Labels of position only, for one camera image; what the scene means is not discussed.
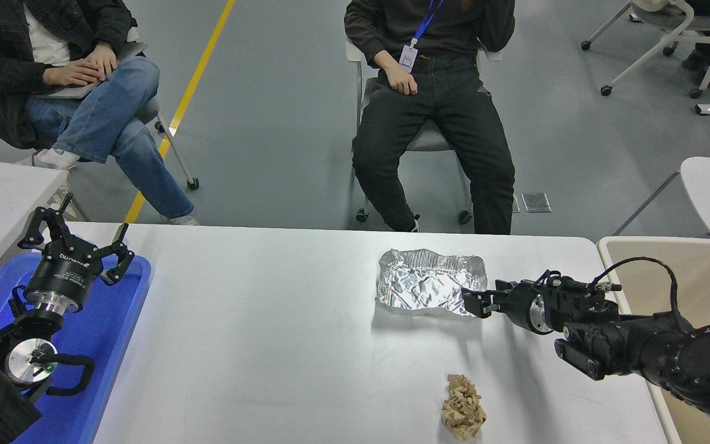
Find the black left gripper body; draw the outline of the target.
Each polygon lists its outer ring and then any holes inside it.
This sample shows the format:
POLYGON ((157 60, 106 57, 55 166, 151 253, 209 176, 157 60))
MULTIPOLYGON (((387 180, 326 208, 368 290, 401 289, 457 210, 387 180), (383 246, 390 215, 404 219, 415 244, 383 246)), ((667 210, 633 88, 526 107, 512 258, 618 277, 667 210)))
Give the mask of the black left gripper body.
POLYGON ((102 260, 88 258, 96 248, 81 238, 48 242, 25 289, 28 303, 35 304, 43 294, 54 293, 69 298, 73 305, 84 305, 96 276, 102 272, 102 260))

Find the person's left hand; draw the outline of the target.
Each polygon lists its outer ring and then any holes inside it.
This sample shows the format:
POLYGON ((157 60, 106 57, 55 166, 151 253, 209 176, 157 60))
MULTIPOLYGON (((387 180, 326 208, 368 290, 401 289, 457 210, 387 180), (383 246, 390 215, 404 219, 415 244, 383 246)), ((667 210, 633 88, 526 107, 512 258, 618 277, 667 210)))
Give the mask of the person's left hand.
POLYGON ((96 82, 105 81, 117 67, 118 59, 110 43, 99 40, 90 55, 83 59, 84 67, 90 68, 96 82))

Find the person's right hand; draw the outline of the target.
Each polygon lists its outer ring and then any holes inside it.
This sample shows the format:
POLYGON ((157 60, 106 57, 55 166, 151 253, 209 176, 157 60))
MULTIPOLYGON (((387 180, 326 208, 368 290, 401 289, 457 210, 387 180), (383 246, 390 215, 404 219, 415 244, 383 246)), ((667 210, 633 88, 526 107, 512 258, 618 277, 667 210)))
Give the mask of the person's right hand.
POLYGON ((103 82, 106 75, 96 63, 80 59, 71 61, 64 67, 46 68, 42 79, 46 85, 77 87, 103 82))
POLYGON ((391 62, 383 67, 387 81, 392 90, 407 96, 418 93, 418 85, 411 73, 396 62, 391 62))

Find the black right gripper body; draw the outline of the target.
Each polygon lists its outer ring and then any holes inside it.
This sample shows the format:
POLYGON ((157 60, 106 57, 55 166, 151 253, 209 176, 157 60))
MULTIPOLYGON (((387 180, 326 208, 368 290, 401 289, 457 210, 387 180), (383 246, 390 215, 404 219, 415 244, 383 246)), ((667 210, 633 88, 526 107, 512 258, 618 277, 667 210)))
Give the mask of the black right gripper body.
POLYGON ((518 327, 538 334, 530 320, 532 302, 536 299, 535 290, 529 282, 509 282, 504 298, 504 314, 518 327))

